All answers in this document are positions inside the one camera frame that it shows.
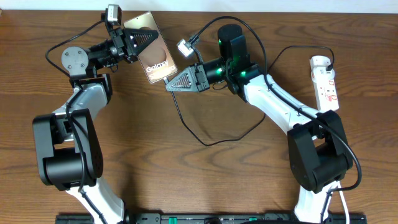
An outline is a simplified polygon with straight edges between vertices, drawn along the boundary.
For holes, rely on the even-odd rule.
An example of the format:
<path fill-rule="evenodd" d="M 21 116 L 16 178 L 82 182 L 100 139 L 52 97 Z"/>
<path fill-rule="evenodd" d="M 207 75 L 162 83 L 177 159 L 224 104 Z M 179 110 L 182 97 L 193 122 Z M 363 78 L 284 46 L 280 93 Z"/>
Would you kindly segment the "Galaxy S25 Ultra smartphone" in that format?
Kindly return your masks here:
<path fill-rule="evenodd" d="M 134 17 L 124 22 L 123 25 L 125 28 L 156 30 L 158 32 L 158 38 L 138 55 L 139 61 L 150 83 L 155 83 L 178 71 L 151 12 L 148 11 L 140 16 Z"/>

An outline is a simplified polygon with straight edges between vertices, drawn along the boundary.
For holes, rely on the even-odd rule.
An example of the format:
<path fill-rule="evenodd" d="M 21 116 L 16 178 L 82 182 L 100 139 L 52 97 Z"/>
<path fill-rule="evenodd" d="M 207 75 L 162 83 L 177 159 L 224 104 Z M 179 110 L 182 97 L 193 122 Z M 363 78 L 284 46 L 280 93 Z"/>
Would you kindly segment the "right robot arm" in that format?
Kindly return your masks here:
<path fill-rule="evenodd" d="M 269 64 L 260 67 L 251 60 L 242 24 L 222 26 L 217 35 L 220 57 L 187 67 L 166 82 L 166 90 L 199 93 L 225 82 L 231 93 L 260 109 L 287 136 L 290 169 L 300 185 L 293 220 L 332 220 L 328 213 L 332 195 L 346 191 L 341 180 L 349 169 L 359 167 L 337 114 L 335 59 L 321 55 L 310 59 L 317 100 L 317 107 L 311 108 L 274 81 Z"/>

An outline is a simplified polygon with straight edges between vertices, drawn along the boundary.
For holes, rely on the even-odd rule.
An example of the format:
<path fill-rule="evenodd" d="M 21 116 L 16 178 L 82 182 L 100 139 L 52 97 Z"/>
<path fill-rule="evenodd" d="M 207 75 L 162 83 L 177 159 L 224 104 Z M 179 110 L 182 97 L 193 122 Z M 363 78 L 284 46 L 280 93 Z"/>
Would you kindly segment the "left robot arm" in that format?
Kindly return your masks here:
<path fill-rule="evenodd" d="M 113 89 L 104 67 L 117 67 L 137 56 L 159 36 L 156 30 L 109 29 L 110 38 L 88 49 L 68 47 L 62 64 L 70 78 L 72 96 L 50 114 L 32 122 L 41 181 L 75 197 L 86 215 L 58 215 L 56 223 L 135 223 L 123 199 L 103 177 L 103 155 L 94 119 L 109 104 Z"/>

